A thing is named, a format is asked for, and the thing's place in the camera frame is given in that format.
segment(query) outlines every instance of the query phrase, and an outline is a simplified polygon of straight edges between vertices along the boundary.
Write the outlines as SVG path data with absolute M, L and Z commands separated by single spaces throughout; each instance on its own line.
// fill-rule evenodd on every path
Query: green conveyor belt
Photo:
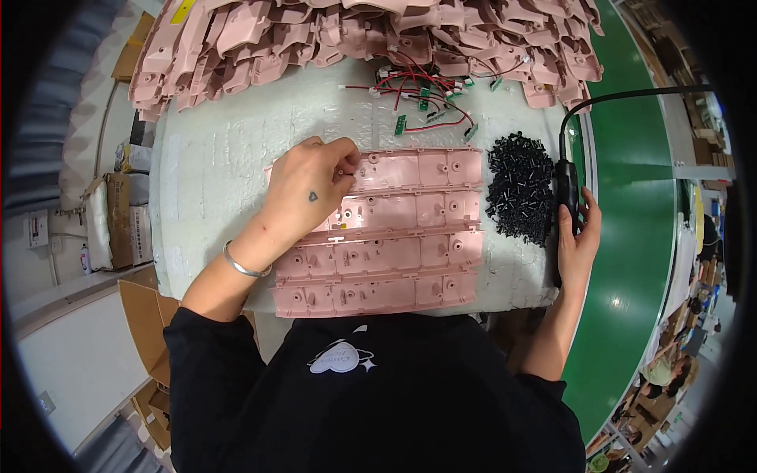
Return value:
M 592 97 L 654 85 L 641 53 L 608 0 L 596 0 L 605 36 L 592 44 L 605 67 Z M 565 367 L 564 401 L 584 442 L 611 416 L 658 319 L 674 237 L 675 181 L 657 97 L 593 106 L 602 241 L 581 323 Z M 572 147 L 579 167 L 581 141 Z

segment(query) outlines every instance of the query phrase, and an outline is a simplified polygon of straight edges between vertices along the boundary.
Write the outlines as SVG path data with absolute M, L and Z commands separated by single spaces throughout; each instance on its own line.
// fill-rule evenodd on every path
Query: pile of black screws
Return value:
M 489 151 L 489 169 L 494 180 L 486 197 L 486 214 L 497 223 L 497 233 L 522 236 L 525 243 L 544 247 L 552 230 L 550 183 L 555 169 L 544 145 L 523 132 L 503 136 L 494 140 L 494 149 Z

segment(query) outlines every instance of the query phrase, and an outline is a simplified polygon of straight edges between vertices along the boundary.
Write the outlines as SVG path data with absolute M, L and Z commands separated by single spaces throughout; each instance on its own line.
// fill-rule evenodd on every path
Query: black sweatshirt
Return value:
M 585 469 L 565 382 L 509 374 L 471 317 L 300 319 L 268 366 L 253 333 L 164 329 L 178 473 Z

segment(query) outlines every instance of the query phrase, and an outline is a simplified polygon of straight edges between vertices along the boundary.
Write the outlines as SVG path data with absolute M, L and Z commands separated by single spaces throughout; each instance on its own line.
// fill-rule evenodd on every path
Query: stack of pink plastic parts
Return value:
M 589 27 L 603 34 L 593 0 L 166 0 L 129 99 L 156 121 L 172 97 L 194 107 L 290 65 L 409 57 L 442 76 L 518 80 L 532 107 L 571 107 L 602 78 Z
M 481 150 L 368 151 L 354 175 L 341 206 L 276 261 L 276 315 L 356 316 L 472 302 L 472 267 L 482 263 Z

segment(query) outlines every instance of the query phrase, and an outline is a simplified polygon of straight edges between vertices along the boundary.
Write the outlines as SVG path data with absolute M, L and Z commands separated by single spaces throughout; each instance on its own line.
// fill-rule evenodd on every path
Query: silver bangle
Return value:
M 229 243 L 232 241 L 229 240 L 226 242 L 226 244 L 223 245 L 223 256 L 226 258 L 226 261 L 229 262 L 230 265 L 232 265 L 232 268 L 236 269 L 240 273 L 242 273 L 245 276 L 251 276 L 253 278 L 264 278 L 268 276 L 271 273 L 271 269 L 273 268 L 273 264 L 269 264 L 268 267 L 263 272 L 258 271 L 250 271 L 249 269 L 245 269 L 241 264 L 234 261 L 234 258 L 232 258 L 232 255 L 229 254 Z

